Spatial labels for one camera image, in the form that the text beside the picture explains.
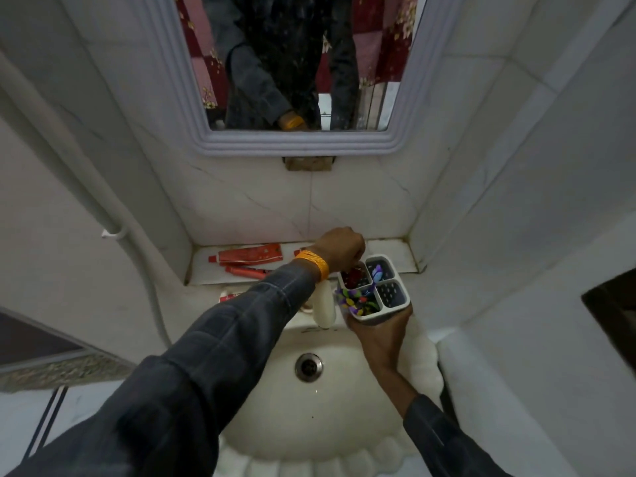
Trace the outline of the person's left hand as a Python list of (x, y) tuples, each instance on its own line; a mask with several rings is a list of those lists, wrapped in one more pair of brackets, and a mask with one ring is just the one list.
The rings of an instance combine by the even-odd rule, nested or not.
[(330, 266), (331, 273), (346, 270), (347, 233), (356, 232), (349, 226), (337, 227), (319, 237), (310, 250), (322, 256)]

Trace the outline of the white compartment toothbrush holder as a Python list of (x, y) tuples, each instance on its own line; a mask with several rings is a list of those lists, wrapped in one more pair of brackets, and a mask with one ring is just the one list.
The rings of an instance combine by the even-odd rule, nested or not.
[[(370, 268), (372, 268), (374, 265), (381, 264), (383, 266), (384, 279), (377, 284), (374, 284), (373, 282), (371, 283), (371, 285), (375, 286), (375, 296), (377, 297), (377, 300), (380, 302), (382, 309), (380, 312), (372, 314), (370, 316), (366, 316), (366, 317), (353, 316), (354, 318), (356, 318), (358, 321), (362, 322), (363, 324), (373, 326), (373, 325), (386, 321), (394, 313), (402, 311), (409, 304), (411, 304), (408, 291), (405, 288), (396, 267), (393, 265), (393, 262), (387, 256), (371, 255), (361, 259), (358, 264), (365, 265), (369, 274), (370, 274), (370, 271), (369, 271)], [(335, 296), (335, 291), (337, 289), (344, 288), (342, 278), (340, 276), (340, 272), (337, 273), (337, 278), (338, 278), (337, 288), (333, 292), (334, 296)]]

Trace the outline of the person's right forearm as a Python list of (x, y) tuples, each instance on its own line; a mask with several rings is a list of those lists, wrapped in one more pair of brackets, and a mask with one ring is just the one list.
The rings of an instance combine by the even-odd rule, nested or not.
[(513, 477), (396, 369), (372, 366), (433, 477)]

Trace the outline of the person's left forearm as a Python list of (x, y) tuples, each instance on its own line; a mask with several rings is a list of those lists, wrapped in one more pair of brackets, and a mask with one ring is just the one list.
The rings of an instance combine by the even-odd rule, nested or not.
[(7, 477), (212, 477), (219, 434), (320, 278), (298, 259), (213, 306), (169, 350), (144, 359), (94, 415)]

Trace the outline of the dark red item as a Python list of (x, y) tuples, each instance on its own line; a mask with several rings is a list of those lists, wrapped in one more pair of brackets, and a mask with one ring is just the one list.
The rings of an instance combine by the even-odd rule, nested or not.
[(341, 272), (343, 286), (347, 290), (359, 289), (371, 285), (370, 274), (365, 265), (358, 264), (351, 268), (348, 272)]

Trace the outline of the orange wristband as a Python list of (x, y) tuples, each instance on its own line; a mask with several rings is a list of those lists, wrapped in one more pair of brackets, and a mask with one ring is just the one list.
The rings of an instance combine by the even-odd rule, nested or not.
[(328, 262), (312, 250), (303, 249), (298, 251), (294, 256), (293, 261), (295, 263), (302, 261), (303, 264), (309, 264), (313, 268), (312, 271), (315, 273), (316, 282), (322, 282), (330, 276), (331, 272)]

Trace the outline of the colourful small items bunch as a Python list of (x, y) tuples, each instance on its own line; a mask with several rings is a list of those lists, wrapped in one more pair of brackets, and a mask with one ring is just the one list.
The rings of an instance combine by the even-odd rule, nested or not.
[(382, 309), (373, 285), (361, 289), (337, 289), (335, 299), (343, 315), (366, 317)]

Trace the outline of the white basin faucet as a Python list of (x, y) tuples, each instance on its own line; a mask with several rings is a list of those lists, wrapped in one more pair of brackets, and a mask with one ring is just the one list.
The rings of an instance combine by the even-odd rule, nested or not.
[(310, 303), (315, 324), (322, 329), (331, 328), (336, 320), (336, 306), (331, 283), (328, 279), (315, 286)]

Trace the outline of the metal basin drain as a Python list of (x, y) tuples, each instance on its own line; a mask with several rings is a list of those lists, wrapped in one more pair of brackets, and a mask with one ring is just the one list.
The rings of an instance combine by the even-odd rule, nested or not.
[(315, 353), (304, 353), (299, 356), (295, 365), (296, 377), (304, 383), (311, 384), (317, 381), (324, 371), (322, 359)]

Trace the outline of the red toothpaste box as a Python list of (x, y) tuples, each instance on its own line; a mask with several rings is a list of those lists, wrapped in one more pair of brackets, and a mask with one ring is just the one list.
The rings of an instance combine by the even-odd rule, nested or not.
[(250, 266), (283, 261), (282, 248), (279, 243), (268, 243), (255, 247), (222, 250), (208, 256), (209, 263), (221, 266)]

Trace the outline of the red toothpaste tube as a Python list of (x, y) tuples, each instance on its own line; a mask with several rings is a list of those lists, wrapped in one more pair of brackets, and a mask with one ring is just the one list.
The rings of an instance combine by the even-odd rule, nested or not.
[(273, 270), (259, 269), (248, 266), (225, 266), (225, 271), (233, 276), (252, 280), (262, 280)]

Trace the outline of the dark door panel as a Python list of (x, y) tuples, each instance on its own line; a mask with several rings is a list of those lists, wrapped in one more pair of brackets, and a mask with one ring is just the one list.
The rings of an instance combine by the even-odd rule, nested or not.
[(0, 371), (85, 351), (80, 344), (0, 311)]

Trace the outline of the brown mirror bracket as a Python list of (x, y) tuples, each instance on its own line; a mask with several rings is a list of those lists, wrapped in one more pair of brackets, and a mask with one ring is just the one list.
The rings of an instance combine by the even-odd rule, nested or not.
[(283, 157), (284, 167), (289, 172), (330, 172), (335, 156)]

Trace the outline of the white framed wall mirror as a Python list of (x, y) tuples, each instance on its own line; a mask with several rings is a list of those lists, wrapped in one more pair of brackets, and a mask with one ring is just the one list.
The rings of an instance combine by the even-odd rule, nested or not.
[(207, 157), (401, 149), (464, 0), (134, 0)]

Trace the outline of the white wall pipe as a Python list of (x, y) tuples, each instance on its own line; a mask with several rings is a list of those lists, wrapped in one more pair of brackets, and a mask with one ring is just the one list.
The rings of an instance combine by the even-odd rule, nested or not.
[(36, 87), (0, 48), (0, 109), (12, 128), (31, 147), (37, 158), (75, 197), (102, 229), (129, 229), (115, 241), (139, 275), (149, 302), (153, 323), (164, 347), (171, 346), (156, 284), (167, 268), (144, 228), (116, 195), (84, 152), (67, 124)]

